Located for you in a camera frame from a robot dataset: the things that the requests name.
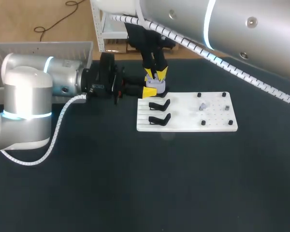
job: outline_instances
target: gray tray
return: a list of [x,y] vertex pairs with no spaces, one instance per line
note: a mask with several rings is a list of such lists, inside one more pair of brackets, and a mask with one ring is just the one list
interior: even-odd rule
[[[93,42],[48,42],[48,43],[0,43],[0,104],[4,100],[4,88],[1,79],[1,66],[9,53],[37,54],[53,56],[59,59],[81,60],[90,67]],[[70,98],[53,97],[53,103],[66,103]]]

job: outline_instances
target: white board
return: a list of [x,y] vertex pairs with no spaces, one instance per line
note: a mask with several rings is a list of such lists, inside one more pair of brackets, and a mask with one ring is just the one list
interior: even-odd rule
[[[164,105],[168,99],[171,103],[165,112],[150,110],[150,102]],[[206,109],[200,110],[202,103]],[[166,126],[153,125],[148,121],[150,116],[165,119],[168,113],[171,119]],[[238,126],[228,92],[225,92],[225,97],[223,92],[196,92],[168,93],[164,98],[139,99],[136,128],[138,131],[157,132],[222,132],[237,131]]]

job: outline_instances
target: black table surface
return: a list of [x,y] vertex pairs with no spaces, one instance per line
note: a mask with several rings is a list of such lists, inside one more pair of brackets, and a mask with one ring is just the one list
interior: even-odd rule
[[[290,94],[288,81],[229,61]],[[230,92],[238,131],[137,132],[134,98],[74,104],[42,164],[0,153],[0,232],[290,232],[290,105],[206,60],[169,65],[171,92]]]

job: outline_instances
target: black cable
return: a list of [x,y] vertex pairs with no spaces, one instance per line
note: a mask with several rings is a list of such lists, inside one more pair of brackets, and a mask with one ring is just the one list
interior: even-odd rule
[[45,29],[45,27],[35,27],[34,28],[34,32],[36,33],[42,33],[41,36],[40,36],[40,42],[42,41],[42,38],[45,34],[45,32],[47,32],[48,30],[50,30],[51,28],[53,28],[54,26],[56,26],[58,23],[60,23],[62,20],[66,19],[67,17],[73,15],[77,9],[78,9],[78,5],[81,4],[82,2],[84,2],[86,0],[81,0],[79,2],[76,2],[76,1],[67,1],[65,3],[66,6],[76,6],[75,10],[73,12],[71,12],[70,14],[68,14],[67,16],[65,16],[64,18],[62,18],[61,20],[59,20],[58,22],[56,22],[54,25],[52,25],[50,28],[48,29]]

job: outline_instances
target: white shelf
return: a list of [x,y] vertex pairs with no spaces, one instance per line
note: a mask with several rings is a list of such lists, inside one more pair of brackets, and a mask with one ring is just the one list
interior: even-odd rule
[[102,37],[104,39],[126,39],[128,33],[125,24],[111,20],[107,13],[103,13],[102,17]]
[[103,12],[101,20],[100,10],[97,8],[93,0],[90,0],[90,4],[100,52],[105,51],[104,39],[128,38],[128,33],[124,23],[111,20],[105,12]]

